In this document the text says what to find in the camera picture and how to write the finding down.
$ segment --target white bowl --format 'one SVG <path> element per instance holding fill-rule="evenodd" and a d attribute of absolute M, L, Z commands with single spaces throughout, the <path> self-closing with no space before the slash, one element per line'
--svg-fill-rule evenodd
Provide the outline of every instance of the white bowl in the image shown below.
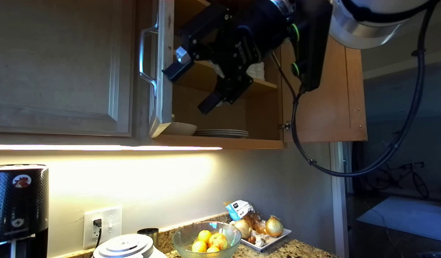
<path fill-rule="evenodd" d="M 162 134 L 188 135 L 191 136 L 196 131 L 196 125 L 171 122 L 171 124 L 162 132 Z"/>

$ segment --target glass bowl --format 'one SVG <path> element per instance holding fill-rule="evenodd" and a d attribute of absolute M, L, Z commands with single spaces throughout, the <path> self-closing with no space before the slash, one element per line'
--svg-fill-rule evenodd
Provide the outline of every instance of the glass bowl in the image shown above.
<path fill-rule="evenodd" d="M 191 245 L 198 239 L 201 230 L 209 230 L 211 233 L 222 233 L 227 237 L 225 250 L 215 253 L 197 253 L 191 251 Z M 223 222 L 199 222 L 185 226 L 178 230 L 173 237 L 173 245 L 182 258 L 230 258 L 240 245 L 241 232 L 232 225 Z"/>

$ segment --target bicycle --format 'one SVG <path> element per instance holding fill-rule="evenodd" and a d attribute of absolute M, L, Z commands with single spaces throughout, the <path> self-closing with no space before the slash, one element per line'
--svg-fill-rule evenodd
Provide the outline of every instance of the bicycle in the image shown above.
<path fill-rule="evenodd" d="M 406 178 L 409 174 L 412 174 L 413 183 L 416 187 L 416 190 L 420 193 L 422 197 L 428 198 L 429 190 L 424 180 L 422 180 L 421 176 L 416 173 L 415 165 L 421 165 L 421 168 L 424 168 L 425 166 L 424 162 L 415 162 L 401 165 L 398 168 L 391 168 L 389 167 L 388 163 L 386 163 L 386 170 L 379 168 L 376 171 L 371 172 L 369 175 L 366 176 L 365 181 L 371 188 L 376 190 L 384 190 L 391 186 L 402 189 L 402 186 L 400 186 L 400 181 Z M 395 179 L 391 174 L 393 170 L 408 170 L 408 172 L 404 175 L 399 174 L 399 178 Z"/>

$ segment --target led light strip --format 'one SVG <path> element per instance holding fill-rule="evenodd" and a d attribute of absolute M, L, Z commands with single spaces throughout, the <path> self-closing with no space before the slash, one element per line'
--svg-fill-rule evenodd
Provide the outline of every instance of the led light strip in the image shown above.
<path fill-rule="evenodd" d="M 0 145 L 0 151 L 218 151 L 222 147 L 121 145 Z"/>

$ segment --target coffee maker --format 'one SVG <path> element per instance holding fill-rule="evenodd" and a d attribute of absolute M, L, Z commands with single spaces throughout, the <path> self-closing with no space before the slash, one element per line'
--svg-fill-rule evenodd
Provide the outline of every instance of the coffee maker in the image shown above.
<path fill-rule="evenodd" d="M 0 166 L 0 258 L 47 258 L 48 168 Z"/>

